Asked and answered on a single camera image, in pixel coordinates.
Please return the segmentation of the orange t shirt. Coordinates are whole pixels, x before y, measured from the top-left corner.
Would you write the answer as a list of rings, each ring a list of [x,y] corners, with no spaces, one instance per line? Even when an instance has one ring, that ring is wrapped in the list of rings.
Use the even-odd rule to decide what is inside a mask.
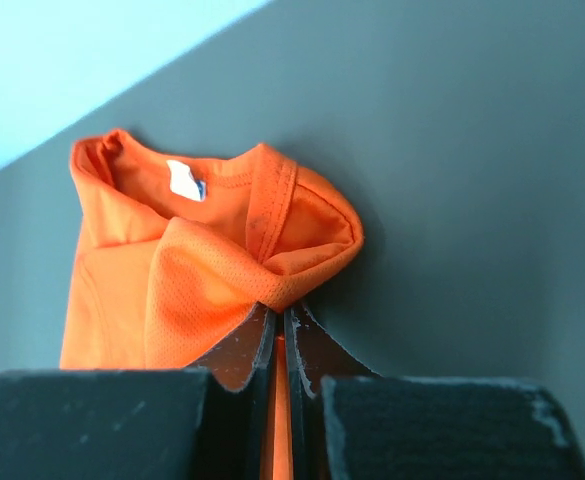
[[[342,271],[361,220],[326,179],[260,144],[232,159],[79,140],[82,208],[60,365],[184,367],[255,304],[282,312]]]

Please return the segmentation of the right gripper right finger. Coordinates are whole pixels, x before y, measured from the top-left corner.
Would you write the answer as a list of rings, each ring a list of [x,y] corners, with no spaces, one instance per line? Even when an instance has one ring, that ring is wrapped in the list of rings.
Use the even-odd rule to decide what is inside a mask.
[[[334,339],[305,302],[297,302],[285,310],[283,329],[293,477],[329,479],[321,380],[325,376],[377,378],[379,374]]]

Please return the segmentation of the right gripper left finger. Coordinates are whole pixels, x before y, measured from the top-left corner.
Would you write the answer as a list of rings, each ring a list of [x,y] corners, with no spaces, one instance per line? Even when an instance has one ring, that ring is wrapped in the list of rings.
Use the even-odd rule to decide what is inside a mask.
[[[208,375],[194,479],[258,479],[268,421],[276,314],[257,303],[191,364]]]

